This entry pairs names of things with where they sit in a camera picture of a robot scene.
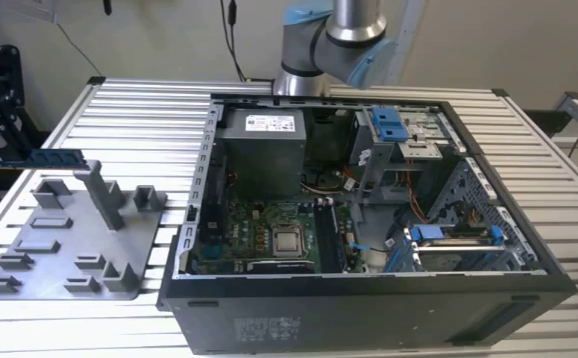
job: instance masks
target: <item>cable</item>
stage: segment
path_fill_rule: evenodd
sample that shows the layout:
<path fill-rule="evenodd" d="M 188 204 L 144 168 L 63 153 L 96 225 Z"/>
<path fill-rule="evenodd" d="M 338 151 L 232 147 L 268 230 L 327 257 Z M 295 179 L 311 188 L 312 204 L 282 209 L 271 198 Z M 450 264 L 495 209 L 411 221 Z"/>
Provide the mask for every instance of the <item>cable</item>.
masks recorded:
<path fill-rule="evenodd" d="M 427 223 L 426 215 L 423 214 L 423 211 L 419 207 L 419 203 L 416 202 L 415 193 L 412 191 L 412 182 L 410 180 L 410 172 L 406 172 L 406 176 L 408 179 L 408 195 L 410 195 L 410 208 L 412 209 L 412 213 L 415 214 L 416 218 L 423 222 Z"/>
<path fill-rule="evenodd" d="M 65 39 L 68 39 L 69 45 L 72 45 L 72 47 L 79 51 L 80 55 L 83 56 L 83 58 L 89 62 L 89 64 L 92 65 L 92 68 L 95 69 L 96 73 L 99 74 L 100 77 L 103 77 L 103 73 L 100 72 L 99 68 L 96 67 L 96 65 L 93 64 L 92 60 L 89 60 L 89 57 L 87 56 L 85 53 L 83 53 L 83 51 L 80 50 L 79 46 L 76 46 L 76 44 L 73 43 L 72 39 L 69 38 L 68 33 L 65 32 L 65 30 L 63 29 L 63 26 L 60 26 L 60 23 L 56 23 L 56 26 L 59 27 L 60 32 L 63 32 L 63 35 L 65 36 Z"/>
<path fill-rule="evenodd" d="M 351 248 L 356 248 L 358 250 L 363 250 L 363 251 L 368 251 L 368 250 L 371 250 L 371 251 L 376 251 L 376 252 L 383 252 L 383 253 L 388 253 L 390 252 L 390 250 L 380 250 L 380 249 L 378 249 L 378 248 L 371 248 L 370 246 L 367 246 L 367 245 L 359 245 L 356 242 L 351 242 L 350 244 L 348 244 L 348 246 L 351 247 Z"/>
<path fill-rule="evenodd" d="M 574 152 L 574 149 L 577 149 L 577 145 L 578 145 L 578 137 L 577 137 L 577 141 L 574 142 L 574 145 L 571 146 L 571 149 L 569 150 L 567 158 L 571 158 L 571 153 Z"/>
<path fill-rule="evenodd" d="M 237 63 L 237 59 L 236 59 L 236 53 L 233 51 L 233 45 L 228 43 L 228 34 L 227 34 L 227 19 L 224 17 L 224 0 L 220 0 L 220 15 L 221 15 L 221 29 L 224 31 L 224 42 L 227 43 L 227 49 L 228 49 L 228 53 L 231 54 L 231 59 L 232 59 L 232 64 L 236 67 L 236 74 L 237 74 L 237 78 L 240 79 L 240 81 L 244 82 L 245 77 L 244 77 L 244 73 L 241 72 L 240 69 L 240 64 Z M 235 22 L 235 13 L 229 14 L 229 19 L 233 18 L 233 22 Z M 233 34 L 232 34 L 232 25 L 229 25 L 231 27 L 231 38 L 233 39 Z"/>
<path fill-rule="evenodd" d="M 308 190 L 310 192 L 314 192 L 315 194 L 319 195 L 328 195 L 328 194 L 339 194 L 342 191 L 335 191 L 335 192 L 327 192 L 324 190 L 318 190 L 311 188 L 310 186 L 307 186 L 304 183 L 299 182 L 299 185 L 302 185 L 302 188 L 304 188 L 306 190 Z"/>

